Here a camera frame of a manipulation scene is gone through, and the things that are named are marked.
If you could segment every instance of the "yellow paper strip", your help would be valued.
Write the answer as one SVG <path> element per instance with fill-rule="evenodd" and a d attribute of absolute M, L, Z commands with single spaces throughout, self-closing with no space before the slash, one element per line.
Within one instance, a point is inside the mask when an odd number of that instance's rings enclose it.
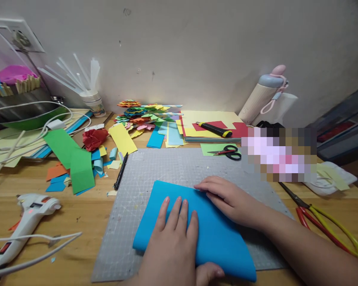
<path fill-rule="evenodd" d="M 102 156 L 105 156 L 107 154 L 106 152 L 106 149 L 105 149 L 105 146 L 101 145 L 100 147 L 98 147 L 99 149 L 99 155 L 102 157 Z"/>
<path fill-rule="evenodd" d="M 126 153 L 130 155 L 131 153 L 138 150 L 122 124 L 118 124 L 110 128 L 109 133 L 117 145 L 118 151 L 122 152 L 124 156 Z"/>
<path fill-rule="evenodd" d="M 178 125 L 179 134 L 183 135 L 183 126 L 182 126 L 182 121 L 180 121 L 180 120 L 176 120 L 176 125 Z"/>
<path fill-rule="evenodd" d="M 144 129 L 141 130 L 135 130 L 135 132 L 131 135 L 131 138 L 135 138 L 139 135 L 141 135 L 144 132 Z"/>

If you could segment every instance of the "grey cutting mat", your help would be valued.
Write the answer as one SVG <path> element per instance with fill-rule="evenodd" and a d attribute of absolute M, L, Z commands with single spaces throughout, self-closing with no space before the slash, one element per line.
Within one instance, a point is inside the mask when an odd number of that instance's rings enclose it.
<path fill-rule="evenodd" d="M 143 254 L 132 249 L 132 242 L 156 180 L 193 187 L 207 176 L 220 176 L 293 218 L 269 183 L 248 174 L 248 169 L 244 157 L 233 161 L 224 156 L 203 156 L 200 148 L 140 149 L 132 153 L 111 210 L 92 282 L 124 280 L 138 271 Z M 241 228 L 241 233 L 257 270 L 287 267 L 264 235 L 248 228 Z"/>

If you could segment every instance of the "wall socket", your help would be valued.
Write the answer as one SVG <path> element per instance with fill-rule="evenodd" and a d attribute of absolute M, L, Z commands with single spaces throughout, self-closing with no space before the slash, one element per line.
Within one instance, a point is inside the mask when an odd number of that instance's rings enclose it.
<path fill-rule="evenodd" d="M 12 43 L 13 31 L 20 32 L 29 40 L 30 45 L 28 47 L 25 47 L 27 51 L 45 52 L 43 46 L 41 46 L 41 43 L 37 39 L 34 32 L 31 30 L 31 28 L 28 26 L 28 24 L 25 22 L 25 20 L 0 18 L 0 34 L 2 34 L 4 38 L 6 38 L 15 49 L 17 49 L 17 47 Z"/>

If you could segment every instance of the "cable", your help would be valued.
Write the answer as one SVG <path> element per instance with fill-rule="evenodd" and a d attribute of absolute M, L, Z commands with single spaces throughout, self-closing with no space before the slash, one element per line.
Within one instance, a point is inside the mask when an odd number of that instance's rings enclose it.
<path fill-rule="evenodd" d="M 74 130 L 74 131 L 68 133 L 69 135 L 70 135 L 70 134 L 73 134 L 73 133 L 80 132 L 80 131 L 84 130 L 85 128 L 87 128 L 87 127 L 89 127 L 89 126 L 91 125 L 91 119 L 90 119 L 90 117 L 88 117 L 86 114 L 79 113 L 79 112 L 72 112 L 68 107 L 64 106 L 63 104 L 58 103 L 58 102 L 53 102 L 53 101 L 37 101 L 37 102 L 23 103 L 23 104 L 18 104 L 18 105 L 13 105 L 13 106 L 0 107 L 0 110 L 7 109 L 7 108 L 13 108 L 13 107 L 19 107 L 19 106 L 26 106 L 26 105 L 30 105 L 30 104 L 36 104 L 36 103 L 54 103 L 54 104 L 57 104 L 57 105 L 60 105 L 60 106 L 62 106 L 62 107 L 64 107 L 64 108 L 66 108 L 66 109 L 68 110 L 68 112 L 62 113 L 62 114 L 59 114 L 59 115 L 56 115 L 56 116 L 52 117 L 51 119 L 49 119 L 49 120 L 44 124 L 43 127 L 40 127 L 40 128 L 37 128 L 37 129 L 33 129 L 33 130 L 28 130 L 28 131 L 41 130 L 41 132 L 40 132 L 40 134 L 36 137 L 36 139 L 34 139 L 33 141 L 28 142 L 27 144 L 24 144 L 24 145 L 16 146 L 16 148 L 14 148 L 15 151 L 16 151 L 16 150 L 19 150 L 19 149 L 21 149 L 21 148 L 30 146 L 30 145 L 32 145 L 33 143 L 35 143 L 35 142 L 39 141 L 40 139 L 42 139 L 42 138 L 48 133 L 48 131 L 49 131 L 48 128 L 47 128 L 47 125 L 48 125 L 50 122 L 52 122 L 55 118 L 60 117 L 60 116 L 62 116 L 62 115 L 66 115 L 66 114 L 69 114 L 69 115 L 70 115 L 69 118 L 67 118 L 67 119 L 65 119 L 65 120 L 63 121 L 64 123 L 66 123 L 67 121 L 71 120 L 71 119 L 73 118 L 73 114 L 80 114 L 80 115 L 85 116 L 85 117 L 87 117 L 87 118 L 89 119 L 89 122 L 88 122 L 88 124 L 87 124 L 86 126 L 84 126 L 84 127 L 80 128 L 80 129 L 77 129 L 77 130 Z M 11 135 L 6 136 L 6 137 L 3 137 L 3 138 L 0 138 L 0 140 L 5 139 L 5 138 L 7 138 L 7 137 L 15 136 L 15 135 L 18 135 L 18 134 L 20 134 L 20 132 L 19 132 L 19 133 L 16 133 L 16 134 L 11 134 Z M 4 162 L 8 162 L 8 161 L 10 161 L 10 160 L 13 160 L 13 159 L 15 159 L 15 158 L 17 158 L 17 157 L 20 157 L 20 156 L 22 156 L 22 155 L 24 155 L 24 154 L 27 154 L 27 153 L 30 152 L 30 151 L 33 151 L 33 150 L 36 150 L 36 149 L 39 149 L 39 148 L 40 148 L 40 146 L 37 146 L 36 148 L 33 148 L 33 149 L 31 149 L 31 150 L 27 150 L 27 151 L 24 152 L 24 153 L 17 154 L 17 155 L 15 155 L 15 156 L 12 156 L 12 157 L 10 157 L 10 158 L 7 158 L 7 159 L 1 161 L 0 164 L 1 164 L 1 163 L 4 163 Z M 9 153 L 9 150 L 8 150 L 8 151 L 0 151 L 0 155 L 4 155 L 4 154 L 8 154 L 8 153 Z"/>
<path fill-rule="evenodd" d="M 27 262 L 24 262 L 22 264 L 19 264 L 19 265 L 15 265 L 15 266 L 12 266 L 12 267 L 9 267 L 9 268 L 4 268 L 4 269 L 1 269 L 0 270 L 0 277 L 2 276 L 6 276 L 8 274 L 11 274 L 13 272 L 16 272 L 16 271 L 19 271 L 19 270 L 22 270 L 22 269 L 25 269 L 25 268 L 28 268 L 30 266 L 33 266 L 34 264 L 37 264 L 38 262 L 41 262 L 43 260 L 45 260 L 46 258 L 52 256 L 53 254 L 55 254 L 56 252 L 60 251 L 62 248 L 64 248 L 65 246 L 67 246 L 70 242 L 72 242 L 73 240 L 75 240 L 76 238 L 78 238 L 79 236 L 82 235 L 82 232 L 78 232 L 76 233 L 76 236 L 69 239 L 68 241 L 64 242 L 63 244 L 61 244 L 60 246 L 58 246 L 56 249 L 48 252 L 47 254 L 44 254 L 43 256 L 40 256 L 36 259 L 33 259 L 33 260 L 30 260 L 30 261 L 27 261 Z M 29 235 L 29 236 L 19 236 L 18 238 L 20 237 L 34 237 L 34 236 L 42 236 L 42 235 Z M 61 236 L 61 237 L 58 237 L 58 238 L 50 238 L 50 239 L 61 239 L 62 237 L 67 237 L 67 236 Z"/>

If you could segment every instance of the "pen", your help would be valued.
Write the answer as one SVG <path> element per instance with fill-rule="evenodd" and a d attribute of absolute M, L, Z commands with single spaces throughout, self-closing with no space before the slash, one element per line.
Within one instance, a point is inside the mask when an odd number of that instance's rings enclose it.
<path fill-rule="evenodd" d="M 118 190 L 119 184 L 121 183 L 122 176 L 123 176 L 123 171 L 125 170 L 126 163 L 127 163 L 127 158 L 128 158 L 128 152 L 126 153 L 126 156 L 123 158 L 123 163 L 122 163 L 121 170 L 119 171 L 117 181 L 115 182 L 115 184 L 113 186 L 116 191 Z"/>

